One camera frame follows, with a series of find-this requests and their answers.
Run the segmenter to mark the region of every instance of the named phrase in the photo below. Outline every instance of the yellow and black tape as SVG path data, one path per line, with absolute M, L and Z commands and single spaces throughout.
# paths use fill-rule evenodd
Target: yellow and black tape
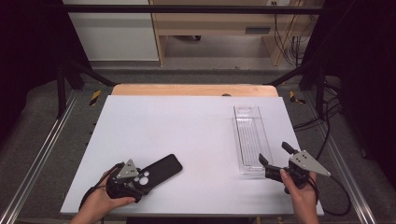
M 92 96 L 91 101 L 90 101 L 90 105 L 95 105 L 95 104 L 96 104 L 96 101 L 97 101 L 98 98 L 99 98 L 100 92 L 101 92 L 101 91 L 95 91 L 95 92 L 93 93 L 93 96 Z
M 299 104 L 302 104 L 302 105 L 305 104 L 305 100 L 298 100 L 298 99 L 296 98 L 296 96 L 294 95 L 294 92 L 293 92 L 293 91 L 290 92 L 290 101 L 291 101 L 292 103 L 299 103 Z

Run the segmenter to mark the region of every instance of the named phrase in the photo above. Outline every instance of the transparent plastic tray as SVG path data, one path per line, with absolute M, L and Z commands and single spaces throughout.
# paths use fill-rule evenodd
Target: transparent plastic tray
M 244 175 L 264 175 L 259 162 L 261 153 L 269 164 L 273 163 L 267 136 L 262 125 L 260 109 L 256 105 L 236 105 L 233 132 L 239 161 L 239 170 Z

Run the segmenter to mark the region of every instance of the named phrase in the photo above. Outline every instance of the person's left hand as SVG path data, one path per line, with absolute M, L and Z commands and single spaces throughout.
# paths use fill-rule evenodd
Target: person's left hand
M 71 224 L 94 223 L 107 215 L 111 210 L 129 203 L 134 203 L 134 198 L 132 197 L 111 199 L 106 192 L 107 179 L 108 177 L 87 198 L 79 212 L 71 220 Z

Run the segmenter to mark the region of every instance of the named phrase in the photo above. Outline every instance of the hand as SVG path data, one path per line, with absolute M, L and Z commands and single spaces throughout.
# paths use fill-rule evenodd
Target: hand
M 302 189 L 298 189 L 289 174 L 281 169 L 280 176 L 283 184 L 289 190 L 293 204 L 294 215 L 300 224 L 319 223 L 317 215 L 317 196 L 315 190 L 309 184 Z M 311 178 L 316 181 L 316 174 L 311 172 Z
M 99 221 L 102 217 L 107 215 L 111 210 L 134 202 L 134 198 L 125 197 L 118 199 L 111 199 L 106 192 L 105 178 L 99 187 L 87 198 L 82 205 L 79 212 L 71 220 L 71 224 L 88 224 Z

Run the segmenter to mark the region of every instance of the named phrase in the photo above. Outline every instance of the white table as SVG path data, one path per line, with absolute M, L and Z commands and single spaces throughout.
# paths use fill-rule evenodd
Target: white table
M 233 106 L 257 105 L 274 165 L 287 166 L 283 141 L 299 148 L 280 97 L 108 96 L 61 213 L 75 214 L 86 190 L 105 170 L 133 159 L 144 168 L 175 154 L 183 170 L 140 203 L 111 212 L 145 217 L 254 217 L 292 214 L 284 186 L 241 175 Z M 318 214 L 323 215 L 320 203 Z

